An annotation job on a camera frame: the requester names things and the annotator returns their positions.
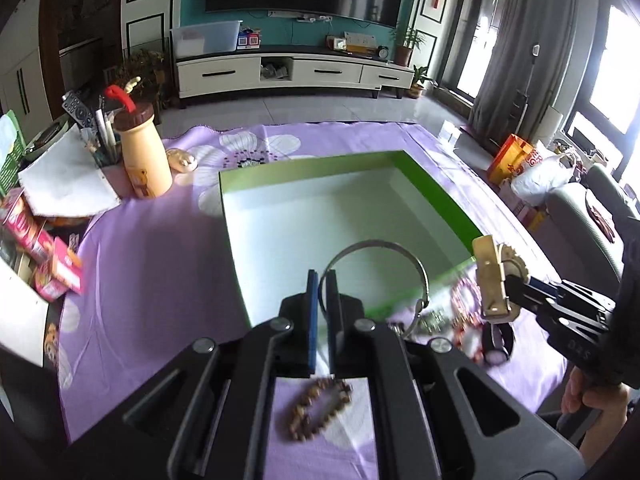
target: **screw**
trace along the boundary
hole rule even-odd
[[[275,317],[271,320],[269,325],[276,332],[284,332],[285,330],[289,330],[289,328],[293,326],[293,323],[290,322],[286,317]]]
[[[371,332],[376,328],[376,324],[366,318],[357,319],[353,325],[358,332]]]
[[[443,337],[436,337],[431,340],[429,343],[431,346],[431,350],[438,354],[446,354],[453,348],[453,345],[450,343],[448,339],[444,339]]]
[[[213,349],[216,347],[216,344],[209,339],[208,337],[201,337],[200,339],[196,339],[191,345],[191,348],[198,354],[208,354],[209,352],[213,352]]]

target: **brown flower pot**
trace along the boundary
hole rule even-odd
[[[424,87],[417,85],[417,84],[413,84],[411,85],[411,88],[409,88],[406,91],[406,94],[411,98],[411,99],[417,99],[418,97],[422,97],[422,94],[424,92]]]
[[[394,63],[400,66],[409,66],[411,54],[414,53],[412,48],[402,45],[396,45],[396,53],[394,54]]]

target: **curtain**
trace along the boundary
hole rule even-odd
[[[571,56],[577,0],[506,0],[489,67],[470,116],[472,130],[496,152],[506,137],[516,92],[526,90],[531,48],[540,44],[519,136],[529,139],[553,105]]]

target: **teal wall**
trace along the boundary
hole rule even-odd
[[[414,0],[402,0],[399,22],[408,21]],[[334,17],[329,23],[299,23],[290,18],[268,18],[266,10],[205,12],[205,0],[180,0],[180,24],[219,22],[224,20],[242,20],[245,27],[262,30],[263,44],[301,44],[310,46],[324,45],[327,34],[343,32],[361,32],[375,36],[378,44],[392,46],[391,29],[374,23],[361,22],[349,18]]]

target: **table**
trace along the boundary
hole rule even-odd
[[[559,281],[495,193],[449,146],[419,125],[284,124],[229,132],[197,126],[165,144],[194,153],[198,170],[176,176],[174,186],[160,198],[125,200],[94,219],[79,250],[86,292],[66,298],[58,368],[71,440],[194,339],[205,335],[225,342],[248,330],[222,218],[218,171],[224,169],[284,158],[405,150],[483,233],[511,244],[532,275]],[[514,330],[518,343],[512,360],[489,373],[534,411],[561,381],[566,362],[546,344],[530,313],[521,315]],[[350,410],[350,420],[315,441],[287,439],[278,423],[280,413],[303,388],[299,381],[276,384],[264,477],[376,478],[372,434],[355,430],[358,418],[366,416],[366,402],[362,409]]]

